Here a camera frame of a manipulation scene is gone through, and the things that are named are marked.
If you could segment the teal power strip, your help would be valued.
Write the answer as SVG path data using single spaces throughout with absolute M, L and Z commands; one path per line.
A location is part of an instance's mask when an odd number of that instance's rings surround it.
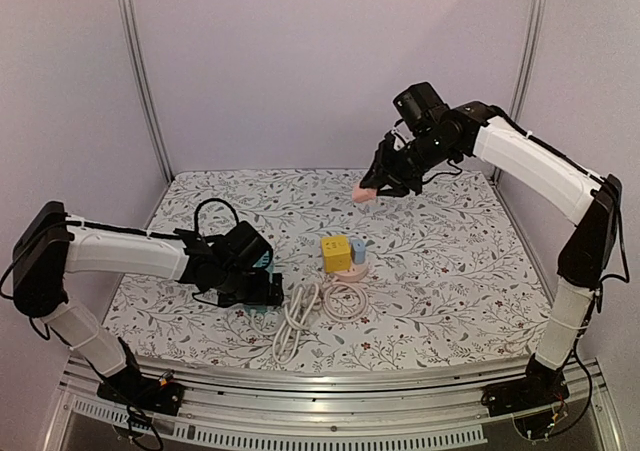
M 274 264 L 273 264 L 273 252 L 267 251 L 255 264 L 255 268 L 265 269 L 269 274 L 269 282 L 272 282 L 272 275 L 274 272 Z M 243 310 L 248 315 L 264 315 L 270 311 L 270 307 L 268 305 L 260 304 L 260 305 L 251 305 L 244 304 Z

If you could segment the pink plug adapter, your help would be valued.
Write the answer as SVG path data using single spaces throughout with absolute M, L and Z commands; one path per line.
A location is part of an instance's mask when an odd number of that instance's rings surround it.
M 361 188 L 356 185 L 353 188 L 352 199 L 355 203 L 364 203 L 377 197 L 377 190 L 374 188 Z

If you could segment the blue plug adapter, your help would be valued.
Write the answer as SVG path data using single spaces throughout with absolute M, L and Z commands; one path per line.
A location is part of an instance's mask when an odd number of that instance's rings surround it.
M 364 264 L 366 261 L 366 245 L 363 240 L 354 238 L 350 241 L 351 260 L 355 265 Z

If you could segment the yellow cube socket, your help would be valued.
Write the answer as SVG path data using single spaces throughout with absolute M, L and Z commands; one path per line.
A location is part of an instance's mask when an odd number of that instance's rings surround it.
M 324 271 L 327 274 L 346 271 L 351 266 L 351 247 L 344 235 L 321 238 Z

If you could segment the pink round power socket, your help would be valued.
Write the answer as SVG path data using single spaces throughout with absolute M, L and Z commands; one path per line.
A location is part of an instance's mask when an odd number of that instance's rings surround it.
M 369 266 L 366 263 L 352 264 L 347 270 L 336 271 L 332 277 L 344 283 L 356 283 L 362 281 L 368 274 Z

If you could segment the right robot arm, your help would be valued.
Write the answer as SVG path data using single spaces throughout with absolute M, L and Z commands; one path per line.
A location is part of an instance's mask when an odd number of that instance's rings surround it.
M 474 158 L 527 187 L 564 220 L 552 307 L 540 341 L 523 376 L 485 387 L 482 403 L 490 415 L 500 416 L 565 401 L 565 367 L 577 359 L 579 341 L 602 309 L 605 283 L 630 280 L 620 179 L 577 163 L 497 105 L 447 104 L 428 82 L 401 91 L 393 105 L 410 136 L 386 133 L 358 190 L 376 197 L 419 195 L 428 171 Z M 618 273 L 607 269 L 613 251 L 621 252 Z

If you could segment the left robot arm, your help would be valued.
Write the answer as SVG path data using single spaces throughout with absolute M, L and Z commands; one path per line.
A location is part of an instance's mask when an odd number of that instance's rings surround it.
M 193 297 L 212 292 L 220 309 L 277 307 L 284 294 L 274 258 L 268 241 L 240 219 L 223 234 L 205 236 L 198 224 L 161 233 L 92 222 L 49 201 L 14 245 L 4 273 L 12 290 L 5 297 L 31 323 L 43 324 L 45 337 L 56 335 L 88 362 L 100 380 L 100 398 L 138 416 L 175 416 L 184 386 L 170 371 L 144 375 L 125 340 L 102 323 L 117 278 L 169 280 L 191 288 Z

